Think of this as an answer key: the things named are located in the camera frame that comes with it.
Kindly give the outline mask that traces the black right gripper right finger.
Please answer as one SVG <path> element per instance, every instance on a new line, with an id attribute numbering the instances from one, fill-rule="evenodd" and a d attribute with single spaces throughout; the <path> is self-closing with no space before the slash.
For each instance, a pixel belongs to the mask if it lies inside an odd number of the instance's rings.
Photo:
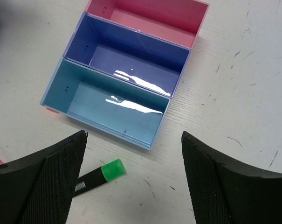
<path id="1" fill-rule="evenodd" d="M 223 154 L 188 132 L 181 136 L 198 224 L 282 224 L 282 173 Z"/>

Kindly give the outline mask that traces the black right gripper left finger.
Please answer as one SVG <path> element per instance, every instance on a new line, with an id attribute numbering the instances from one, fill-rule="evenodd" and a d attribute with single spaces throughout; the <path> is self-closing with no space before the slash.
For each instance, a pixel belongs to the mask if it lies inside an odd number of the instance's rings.
<path id="1" fill-rule="evenodd" d="M 0 224 L 64 224 L 80 173 L 87 133 L 0 165 Z"/>

